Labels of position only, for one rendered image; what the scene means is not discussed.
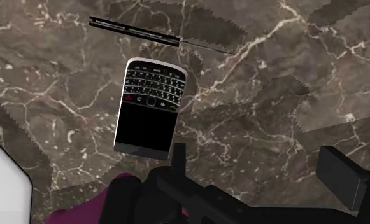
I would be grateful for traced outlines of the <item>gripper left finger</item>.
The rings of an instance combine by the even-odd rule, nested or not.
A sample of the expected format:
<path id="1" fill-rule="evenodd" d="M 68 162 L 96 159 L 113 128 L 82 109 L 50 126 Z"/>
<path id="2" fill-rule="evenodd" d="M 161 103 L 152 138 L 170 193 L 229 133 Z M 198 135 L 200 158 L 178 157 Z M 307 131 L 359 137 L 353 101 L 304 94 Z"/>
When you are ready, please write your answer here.
<path id="1" fill-rule="evenodd" d="M 173 146 L 171 164 L 109 184 L 99 224 L 276 224 L 221 189 L 185 175 L 186 145 Z"/>

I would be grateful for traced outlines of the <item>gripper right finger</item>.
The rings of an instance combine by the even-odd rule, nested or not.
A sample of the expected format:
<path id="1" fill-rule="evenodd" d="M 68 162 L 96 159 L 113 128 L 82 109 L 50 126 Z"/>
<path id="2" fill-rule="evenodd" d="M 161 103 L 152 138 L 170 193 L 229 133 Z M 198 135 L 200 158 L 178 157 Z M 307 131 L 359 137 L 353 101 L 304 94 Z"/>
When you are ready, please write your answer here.
<path id="1" fill-rule="evenodd" d="M 315 174 L 359 224 L 370 224 L 370 171 L 333 146 L 321 146 Z"/>

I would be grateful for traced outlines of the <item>black keypad phone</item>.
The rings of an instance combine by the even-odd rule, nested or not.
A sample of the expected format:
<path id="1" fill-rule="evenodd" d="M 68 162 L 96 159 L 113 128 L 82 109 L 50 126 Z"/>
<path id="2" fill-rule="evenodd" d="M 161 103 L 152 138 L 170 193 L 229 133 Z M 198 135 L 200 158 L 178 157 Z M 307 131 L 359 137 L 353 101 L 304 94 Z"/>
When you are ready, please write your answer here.
<path id="1" fill-rule="evenodd" d="M 166 160 L 173 145 L 187 72 L 174 64 L 133 57 L 127 61 L 113 149 Z"/>

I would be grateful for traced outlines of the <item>magenta rounded object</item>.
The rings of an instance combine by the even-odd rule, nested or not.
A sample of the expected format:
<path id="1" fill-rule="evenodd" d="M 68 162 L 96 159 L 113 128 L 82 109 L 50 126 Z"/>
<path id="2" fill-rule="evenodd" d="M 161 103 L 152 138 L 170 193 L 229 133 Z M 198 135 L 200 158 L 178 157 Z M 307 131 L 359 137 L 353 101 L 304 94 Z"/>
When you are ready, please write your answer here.
<path id="1" fill-rule="evenodd" d="M 99 195 L 54 211 L 44 224 L 188 224 L 189 212 L 149 182 L 118 175 Z"/>

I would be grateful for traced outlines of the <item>white flat object black edge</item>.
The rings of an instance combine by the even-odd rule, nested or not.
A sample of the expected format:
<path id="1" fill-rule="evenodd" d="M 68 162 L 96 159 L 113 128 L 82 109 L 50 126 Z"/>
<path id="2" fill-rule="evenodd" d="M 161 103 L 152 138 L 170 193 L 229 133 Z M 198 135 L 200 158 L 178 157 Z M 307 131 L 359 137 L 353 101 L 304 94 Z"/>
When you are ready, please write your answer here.
<path id="1" fill-rule="evenodd" d="M 0 147 L 0 224 L 30 224 L 32 184 Z"/>

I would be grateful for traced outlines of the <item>black handled knife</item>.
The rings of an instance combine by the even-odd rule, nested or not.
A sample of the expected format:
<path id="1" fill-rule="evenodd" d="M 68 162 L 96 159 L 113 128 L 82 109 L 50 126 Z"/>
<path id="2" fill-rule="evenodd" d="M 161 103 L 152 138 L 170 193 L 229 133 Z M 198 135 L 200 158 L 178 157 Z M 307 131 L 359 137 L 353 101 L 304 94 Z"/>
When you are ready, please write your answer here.
<path id="1" fill-rule="evenodd" d="M 202 48 L 206 50 L 212 50 L 215 52 L 231 55 L 231 53 L 226 52 L 224 50 L 192 43 L 187 40 L 184 40 L 183 38 L 155 32 L 155 31 L 150 31 L 147 29 L 142 29 L 139 27 L 131 26 L 131 25 L 120 24 L 118 22 L 106 20 L 103 18 L 90 16 L 89 25 L 92 27 L 97 27 L 100 29 L 105 29 L 108 31 L 125 34 L 128 36 L 141 38 L 141 39 L 145 39 L 149 41 L 154 41 L 154 42 L 169 45 L 169 46 L 179 47 L 181 44 L 184 44 L 184 45 L 190 45 L 190 46 L 194 46 L 194 47 L 198 47 L 198 48 Z"/>

